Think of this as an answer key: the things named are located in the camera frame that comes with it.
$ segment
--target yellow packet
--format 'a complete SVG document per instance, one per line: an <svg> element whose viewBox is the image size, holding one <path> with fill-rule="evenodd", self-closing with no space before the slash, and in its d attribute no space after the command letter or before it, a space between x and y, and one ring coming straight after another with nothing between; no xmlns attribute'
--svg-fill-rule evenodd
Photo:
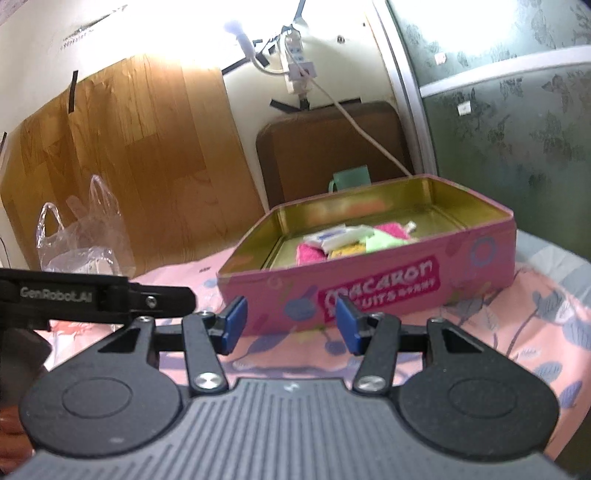
<svg viewBox="0 0 591 480"><path fill-rule="evenodd" d="M348 257L350 255L358 255L365 253L365 245L363 244L353 244L347 245L346 247L337 248L333 250L329 254L329 259L332 258L340 258L340 257Z"/></svg>

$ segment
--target white cable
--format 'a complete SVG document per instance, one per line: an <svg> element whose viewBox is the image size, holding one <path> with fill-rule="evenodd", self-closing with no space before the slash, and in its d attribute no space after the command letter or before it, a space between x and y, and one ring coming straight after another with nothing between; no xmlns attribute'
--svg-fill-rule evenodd
<svg viewBox="0 0 591 480"><path fill-rule="evenodd" d="M413 174L410 173L407 170L407 168L404 165L402 165L402 163L400 163L400 161L396 157L394 157L394 155L392 155L388 150L386 150L382 145L380 145L373 137L371 137L367 132L365 132L365 130L363 130L357 124L357 122L353 119L353 117L349 115L347 110L345 110L343 108L343 106L337 100L335 100L331 94L329 94L320 85L318 85L318 83L308 74L308 72L302 68L302 66L297 62L297 60L291 54L290 49L287 46L287 35L285 36L285 39L284 39L284 45L285 45L285 52L289 55L289 57L291 58L291 61L293 63L295 63L297 65L297 67L300 69L301 75L303 77L307 78L310 82L312 82L312 84L315 85L315 87L318 88L318 90L320 90L322 93L324 93L330 99L330 101L334 103L335 107L337 107L337 110L343 114L343 116L349 121L349 123L351 124L351 126L353 126L353 128L357 131L357 133L359 135L361 135L364 139L366 139L369 143L371 143L375 148L380 150L380 152L383 153L384 157L386 157L388 160L392 161L398 168L400 168L400 170L402 170L402 173L404 173L407 177L412 177Z"/></svg>
<svg viewBox="0 0 591 480"><path fill-rule="evenodd" d="M266 73L267 75L283 77L284 75L287 75L289 73L289 72L274 72L273 70L267 70L263 65L261 65L259 63L259 61L256 59L256 57L253 59L250 59L250 60L257 70L259 70L260 72Z"/></svg>

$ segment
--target green wallpaper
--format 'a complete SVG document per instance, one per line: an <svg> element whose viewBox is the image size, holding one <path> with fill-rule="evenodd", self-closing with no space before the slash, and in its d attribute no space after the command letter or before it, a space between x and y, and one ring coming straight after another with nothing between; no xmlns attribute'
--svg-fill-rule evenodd
<svg viewBox="0 0 591 480"><path fill-rule="evenodd" d="M468 101L471 113L460 116ZM424 105L443 177L591 259L591 64L490 80Z"/></svg>
<svg viewBox="0 0 591 480"><path fill-rule="evenodd" d="M389 0L419 86L496 61L591 44L581 0ZM445 53L437 65L435 55Z"/></svg>

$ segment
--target power strip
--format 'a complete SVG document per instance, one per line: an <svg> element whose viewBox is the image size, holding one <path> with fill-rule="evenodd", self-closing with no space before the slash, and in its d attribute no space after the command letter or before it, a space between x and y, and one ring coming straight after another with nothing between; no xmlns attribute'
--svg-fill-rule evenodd
<svg viewBox="0 0 591 480"><path fill-rule="evenodd" d="M280 47L281 65L289 72L289 74L285 76L287 92L295 93L296 95L307 93L310 90L308 87L308 79L302 75L300 67L312 78L317 77L317 74L314 63L306 60L306 57L304 56L304 46L302 45L300 33L297 30L290 31L285 38L285 44L280 45ZM289 49L289 52L293 56L293 60L284 51L284 47Z"/></svg>

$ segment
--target small item in box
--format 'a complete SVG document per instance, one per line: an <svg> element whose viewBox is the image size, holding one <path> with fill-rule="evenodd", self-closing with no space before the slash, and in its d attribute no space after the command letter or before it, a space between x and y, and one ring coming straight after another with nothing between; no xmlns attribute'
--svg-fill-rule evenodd
<svg viewBox="0 0 591 480"><path fill-rule="evenodd" d="M362 243L356 243L353 245L347 245L346 247L340 247L329 253L329 259L349 257L351 255L359 255L365 253L365 245Z"/></svg>
<svg viewBox="0 0 591 480"><path fill-rule="evenodd" d="M408 222L406 225L404 225L404 231L407 233L407 235L410 235L416 229L417 229L417 224L414 223L412 220L410 222Z"/></svg>
<svg viewBox="0 0 591 480"><path fill-rule="evenodd" d="M372 228L373 235L361 240L359 243L365 244L365 250L363 252L355 251L354 254L360 253L371 253L379 250L401 247L409 243L417 241L410 237L408 230L414 230L417 224L409 222L405 226L400 225L397 222L384 223ZM311 247L305 241L300 243L297 247L295 255L296 265L307 265L312 263L324 262L327 260L326 255L315 247Z"/></svg>
<svg viewBox="0 0 591 480"><path fill-rule="evenodd" d="M374 234L374 229L365 225L345 226L322 230L313 235L306 235L304 243L321 249L325 254L341 247L352 245Z"/></svg>

